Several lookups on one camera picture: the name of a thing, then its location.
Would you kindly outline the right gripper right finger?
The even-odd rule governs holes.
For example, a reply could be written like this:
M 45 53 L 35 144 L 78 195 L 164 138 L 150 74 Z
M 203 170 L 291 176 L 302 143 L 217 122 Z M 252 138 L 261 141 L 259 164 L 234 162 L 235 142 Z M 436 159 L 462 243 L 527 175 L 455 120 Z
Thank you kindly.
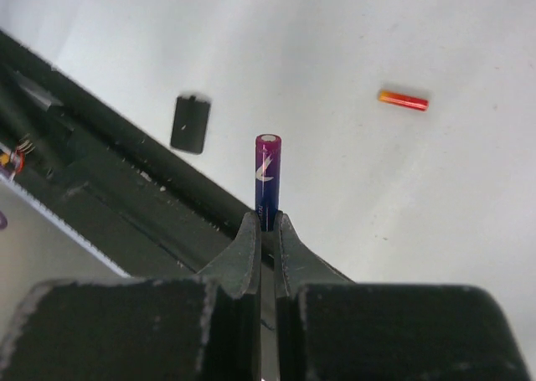
M 357 283 L 274 223 L 282 380 L 527 380 L 503 310 L 466 285 Z

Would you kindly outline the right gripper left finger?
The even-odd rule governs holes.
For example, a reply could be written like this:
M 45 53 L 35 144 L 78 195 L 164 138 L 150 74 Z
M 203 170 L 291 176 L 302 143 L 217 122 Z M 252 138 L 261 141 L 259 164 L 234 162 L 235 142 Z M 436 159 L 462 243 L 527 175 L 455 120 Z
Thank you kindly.
M 179 278 L 43 281 L 1 343 L 4 380 L 258 380 L 261 232 Z

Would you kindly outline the blue purple battery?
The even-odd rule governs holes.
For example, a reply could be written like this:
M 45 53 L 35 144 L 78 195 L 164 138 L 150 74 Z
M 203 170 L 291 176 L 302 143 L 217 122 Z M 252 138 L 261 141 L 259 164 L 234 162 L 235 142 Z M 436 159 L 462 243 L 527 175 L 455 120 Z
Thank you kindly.
M 275 134 L 255 139 L 255 211 L 262 231 L 273 230 L 279 210 L 282 140 Z

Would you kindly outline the black battery cover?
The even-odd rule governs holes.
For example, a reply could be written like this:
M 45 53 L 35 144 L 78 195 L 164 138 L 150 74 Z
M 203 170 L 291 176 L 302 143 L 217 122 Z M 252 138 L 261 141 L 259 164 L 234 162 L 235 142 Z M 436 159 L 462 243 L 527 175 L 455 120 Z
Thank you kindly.
M 180 95 L 176 99 L 171 148 L 195 155 L 203 152 L 210 108 L 210 101 L 197 95 Z

